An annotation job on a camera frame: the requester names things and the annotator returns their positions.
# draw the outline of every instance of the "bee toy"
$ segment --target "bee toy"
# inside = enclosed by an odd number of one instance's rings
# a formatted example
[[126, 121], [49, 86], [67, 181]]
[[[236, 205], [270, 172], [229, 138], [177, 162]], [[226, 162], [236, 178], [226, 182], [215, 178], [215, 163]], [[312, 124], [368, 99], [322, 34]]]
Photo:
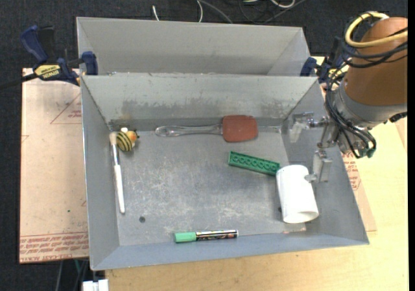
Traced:
[[117, 133], [117, 146], [123, 152], [129, 152], [136, 145], [136, 140], [139, 138], [135, 130], [128, 130], [128, 128], [121, 128]]

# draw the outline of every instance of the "gray metal bin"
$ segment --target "gray metal bin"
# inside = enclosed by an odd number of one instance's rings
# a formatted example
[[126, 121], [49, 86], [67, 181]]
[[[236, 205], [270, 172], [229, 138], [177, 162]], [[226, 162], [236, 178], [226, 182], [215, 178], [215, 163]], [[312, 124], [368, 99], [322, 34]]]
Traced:
[[[308, 57], [302, 29], [78, 18], [78, 43], [100, 67], [81, 84], [92, 269], [368, 243], [337, 147], [327, 150], [329, 181], [313, 185], [320, 216], [301, 224], [282, 221], [274, 176], [228, 165], [232, 150], [312, 170], [322, 130], [290, 139], [294, 114], [326, 114], [316, 78], [298, 75]], [[157, 126], [215, 124], [231, 114], [254, 116], [258, 137], [227, 143], [211, 134], [154, 134]], [[124, 215], [108, 141], [121, 126], [140, 135], [133, 152], [120, 154]], [[239, 237], [173, 239], [222, 228]]]

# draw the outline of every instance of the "cardboard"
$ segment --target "cardboard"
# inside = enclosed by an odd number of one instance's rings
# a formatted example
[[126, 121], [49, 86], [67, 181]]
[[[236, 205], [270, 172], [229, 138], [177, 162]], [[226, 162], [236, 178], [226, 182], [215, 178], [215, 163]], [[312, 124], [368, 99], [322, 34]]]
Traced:
[[80, 88], [22, 84], [19, 262], [89, 255]]

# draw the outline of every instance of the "white plastic cup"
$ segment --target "white plastic cup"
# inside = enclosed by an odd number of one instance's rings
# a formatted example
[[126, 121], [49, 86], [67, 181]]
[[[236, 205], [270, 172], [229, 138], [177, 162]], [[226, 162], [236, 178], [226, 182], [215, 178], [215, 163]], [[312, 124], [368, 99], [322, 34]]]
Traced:
[[285, 223], [304, 223], [319, 215], [313, 187], [304, 178], [308, 174], [303, 165], [289, 165], [277, 171], [278, 195]]

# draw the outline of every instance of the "spatula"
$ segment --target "spatula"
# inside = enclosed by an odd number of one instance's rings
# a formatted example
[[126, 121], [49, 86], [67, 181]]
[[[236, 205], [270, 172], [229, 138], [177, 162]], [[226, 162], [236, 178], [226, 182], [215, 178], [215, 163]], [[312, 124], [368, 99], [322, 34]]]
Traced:
[[252, 116], [229, 115], [221, 124], [209, 126], [160, 126], [156, 135], [160, 137], [176, 137], [184, 134], [221, 134], [225, 141], [237, 143], [255, 139], [258, 136], [257, 121]]

